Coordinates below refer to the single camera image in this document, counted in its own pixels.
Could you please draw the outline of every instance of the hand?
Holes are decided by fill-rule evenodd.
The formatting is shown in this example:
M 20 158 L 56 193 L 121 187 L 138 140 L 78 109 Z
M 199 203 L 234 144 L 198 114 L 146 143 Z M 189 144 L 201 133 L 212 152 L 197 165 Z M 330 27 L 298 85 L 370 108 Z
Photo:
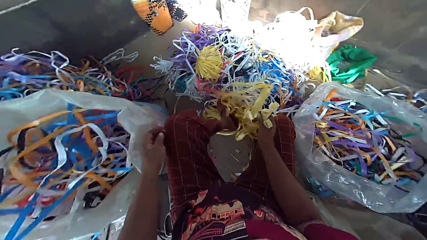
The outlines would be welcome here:
M 276 134 L 276 123 L 274 122 L 273 116 L 270 116 L 270 121 L 273 124 L 273 127 L 267 128 L 264 125 L 264 119 L 263 117 L 258 117 L 257 121 L 260 126 L 258 129 L 258 144 L 260 147 L 263 147 L 265 145 L 271 145 L 274 144 L 274 135 Z
M 221 124 L 221 128 L 230 131 L 236 130 L 239 120 L 237 120 L 237 118 L 235 118 L 234 116 L 230 116 L 230 113 L 228 112 L 227 108 L 221 103 L 221 99 L 218 99 L 216 109 L 221 115 L 221 120 L 219 121 Z
M 142 168 L 156 174 L 161 170 L 161 166 L 166 157 L 163 146 L 164 129 L 156 127 L 151 129 L 146 135 L 143 144 Z

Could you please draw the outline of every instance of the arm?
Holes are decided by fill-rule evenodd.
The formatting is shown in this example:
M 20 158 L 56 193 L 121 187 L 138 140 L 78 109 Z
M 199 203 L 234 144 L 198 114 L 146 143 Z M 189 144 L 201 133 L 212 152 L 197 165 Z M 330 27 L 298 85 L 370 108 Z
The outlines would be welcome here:
M 319 211 L 307 195 L 305 190 L 292 176 L 283 162 L 279 152 L 274 147 L 273 137 L 276 133 L 275 121 L 271 119 L 273 127 L 264 126 L 262 118 L 258 121 L 258 144 L 261 148 L 267 168 L 270 184 L 280 209 L 287 222 L 296 227 L 299 224 L 314 221 L 323 222 Z
M 145 136 L 142 178 L 119 240 L 157 239 L 157 177 L 165 159 L 162 130 L 152 129 Z

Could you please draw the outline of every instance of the clear plastic bag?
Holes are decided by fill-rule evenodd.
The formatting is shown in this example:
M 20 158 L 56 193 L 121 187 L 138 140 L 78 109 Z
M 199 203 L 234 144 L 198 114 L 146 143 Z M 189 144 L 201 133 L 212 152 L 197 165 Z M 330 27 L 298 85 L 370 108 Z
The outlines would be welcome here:
M 379 213 L 414 212 L 427 201 L 427 177 L 409 192 L 403 192 L 395 187 L 385 186 L 358 176 L 335 164 L 327 156 L 313 148 L 315 114 L 325 96 L 337 88 L 336 97 L 355 100 L 367 108 L 377 112 L 388 111 L 387 115 L 398 117 L 403 122 L 387 122 L 394 130 L 411 130 L 413 124 L 419 124 L 421 129 L 427 129 L 427 117 L 419 109 L 410 104 L 387 97 L 377 97 L 365 94 L 359 90 L 342 86 L 337 82 L 322 83 L 311 94 L 292 119 L 296 131 L 297 158 L 309 175 L 335 191 L 340 196 L 354 200 Z M 425 148 L 427 133 L 406 138 L 412 143 L 412 148 L 422 156 L 427 156 Z
M 138 106 L 126 99 L 99 96 L 90 93 L 47 89 L 28 97 L 0 102 L 0 147 L 8 147 L 6 135 L 11 129 L 51 113 L 66 110 L 72 103 L 85 109 L 116 110 L 118 122 L 131 134 L 129 160 L 138 171 L 142 167 L 142 141 L 145 133 L 154 125 L 162 126 L 167 115 L 156 105 L 144 103 Z M 5 167 L 5 159 L 0 167 Z M 71 239 L 98 232 L 101 228 L 126 215 L 135 196 L 140 173 L 132 170 L 96 207 L 57 217 L 40 223 L 26 239 Z M 0 216 L 0 236 L 5 236 L 15 222 L 17 215 Z M 27 218 L 22 227 L 32 222 Z

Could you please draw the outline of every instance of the red clothing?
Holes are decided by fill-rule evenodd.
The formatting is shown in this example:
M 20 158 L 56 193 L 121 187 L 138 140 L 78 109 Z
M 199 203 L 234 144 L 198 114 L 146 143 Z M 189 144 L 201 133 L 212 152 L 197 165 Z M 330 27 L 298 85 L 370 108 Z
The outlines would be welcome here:
M 295 130 L 285 115 L 274 118 L 275 147 L 295 174 Z M 255 149 L 248 168 L 235 183 L 225 183 L 209 157 L 209 138 L 219 122 L 187 111 L 165 124 L 173 239 L 305 239 L 287 226 L 269 184 L 264 159 Z M 325 225 L 304 229 L 308 240 L 355 240 L 350 234 Z

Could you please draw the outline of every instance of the green cloth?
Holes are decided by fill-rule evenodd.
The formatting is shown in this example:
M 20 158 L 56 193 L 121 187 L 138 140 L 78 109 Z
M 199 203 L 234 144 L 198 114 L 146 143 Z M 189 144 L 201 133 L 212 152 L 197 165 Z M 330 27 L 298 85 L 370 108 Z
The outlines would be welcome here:
M 332 81 L 350 83 L 365 76 L 365 69 L 371 66 L 377 57 L 368 50 L 344 45 L 335 50 L 326 60 L 331 68 Z

